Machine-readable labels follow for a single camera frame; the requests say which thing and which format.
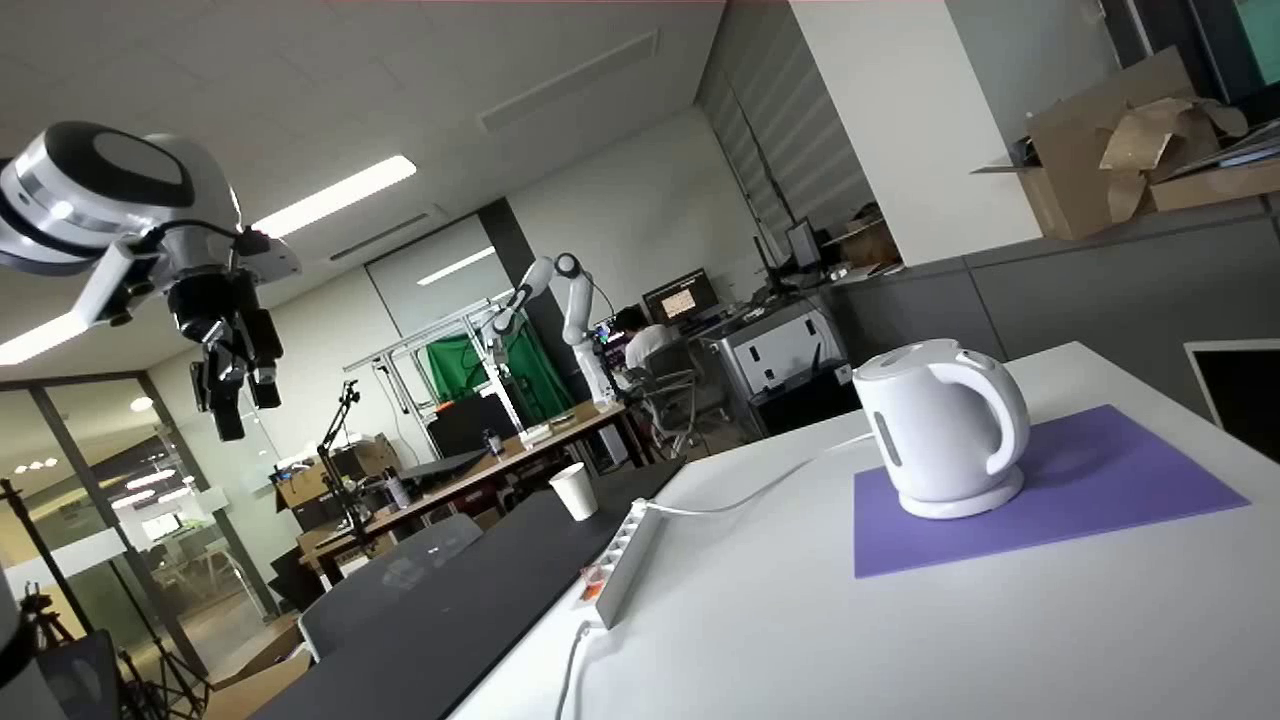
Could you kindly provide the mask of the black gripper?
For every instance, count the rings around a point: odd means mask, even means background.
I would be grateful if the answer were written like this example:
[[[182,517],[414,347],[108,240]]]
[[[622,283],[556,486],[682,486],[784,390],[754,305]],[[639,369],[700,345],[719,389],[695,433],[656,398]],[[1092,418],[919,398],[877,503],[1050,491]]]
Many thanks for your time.
[[[258,406],[279,406],[277,364],[285,354],[252,277],[185,277],[169,286],[169,310],[182,337],[203,350],[207,413],[222,440],[243,440],[241,378],[248,378]]]

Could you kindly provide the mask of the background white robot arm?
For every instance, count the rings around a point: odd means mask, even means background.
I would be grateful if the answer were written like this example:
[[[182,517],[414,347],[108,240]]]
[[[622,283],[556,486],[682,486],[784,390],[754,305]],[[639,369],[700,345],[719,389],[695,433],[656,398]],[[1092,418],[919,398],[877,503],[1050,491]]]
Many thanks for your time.
[[[563,286],[563,310],[559,310],[559,338],[574,347],[574,361],[590,385],[590,394],[602,413],[622,405],[622,390],[613,389],[613,377],[591,347],[590,317],[591,317],[591,270],[574,255],[535,255],[524,277],[515,281],[515,291],[497,305],[492,332],[504,337],[513,328],[513,317],[541,291]]]

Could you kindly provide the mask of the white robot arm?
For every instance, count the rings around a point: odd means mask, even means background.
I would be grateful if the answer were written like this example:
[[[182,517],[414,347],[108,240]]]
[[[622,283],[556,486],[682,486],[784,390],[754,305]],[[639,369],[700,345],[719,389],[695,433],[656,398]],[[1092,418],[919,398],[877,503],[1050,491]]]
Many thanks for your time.
[[[194,361],[198,406],[226,440],[243,437],[241,390],[277,406],[285,345],[258,286],[302,268],[285,240],[252,228],[222,162],[172,130],[91,119],[47,124],[0,173],[0,260],[71,277],[71,306],[0,345],[8,364],[45,354],[97,323],[130,323],[151,291]]]

